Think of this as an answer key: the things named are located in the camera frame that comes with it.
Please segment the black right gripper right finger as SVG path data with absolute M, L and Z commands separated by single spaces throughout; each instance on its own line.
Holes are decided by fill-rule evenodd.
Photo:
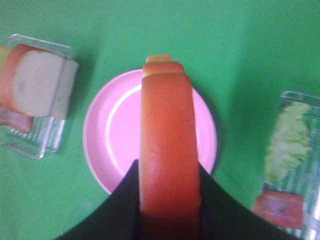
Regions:
M 232 198 L 200 165 L 200 240 L 297 240 Z

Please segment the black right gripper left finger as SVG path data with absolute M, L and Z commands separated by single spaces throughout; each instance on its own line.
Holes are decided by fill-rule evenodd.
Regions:
M 138 160 L 114 192 L 58 240 L 141 240 Z

